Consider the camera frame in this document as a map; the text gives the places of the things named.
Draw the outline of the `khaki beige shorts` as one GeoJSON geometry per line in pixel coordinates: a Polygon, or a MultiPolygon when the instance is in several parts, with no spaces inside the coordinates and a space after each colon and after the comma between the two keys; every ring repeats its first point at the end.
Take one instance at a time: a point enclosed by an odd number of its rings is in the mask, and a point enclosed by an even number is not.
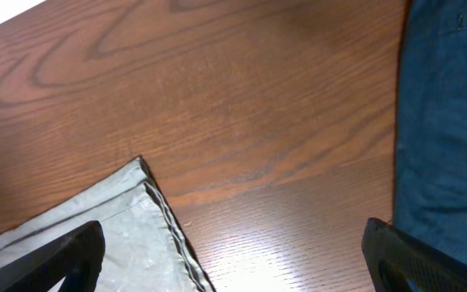
{"type": "Polygon", "coordinates": [[[142,157],[0,234],[0,268],[88,221],[105,238],[97,290],[214,291],[142,157]]]}

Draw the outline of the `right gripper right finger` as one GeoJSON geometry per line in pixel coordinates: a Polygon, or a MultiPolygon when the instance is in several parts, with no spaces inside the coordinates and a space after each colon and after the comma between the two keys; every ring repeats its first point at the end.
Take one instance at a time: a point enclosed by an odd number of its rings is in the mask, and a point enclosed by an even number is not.
{"type": "Polygon", "coordinates": [[[377,291],[467,291],[467,265],[371,217],[362,253],[377,291]]]}

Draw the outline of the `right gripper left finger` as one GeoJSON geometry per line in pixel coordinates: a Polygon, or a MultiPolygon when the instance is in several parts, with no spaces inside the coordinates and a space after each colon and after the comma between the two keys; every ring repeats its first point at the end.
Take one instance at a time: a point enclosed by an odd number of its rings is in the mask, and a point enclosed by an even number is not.
{"type": "Polygon", "coordinates": [[[93,292],[105,255],[99,221],[89,221],[0,268],[0,292],[93,292]]]}

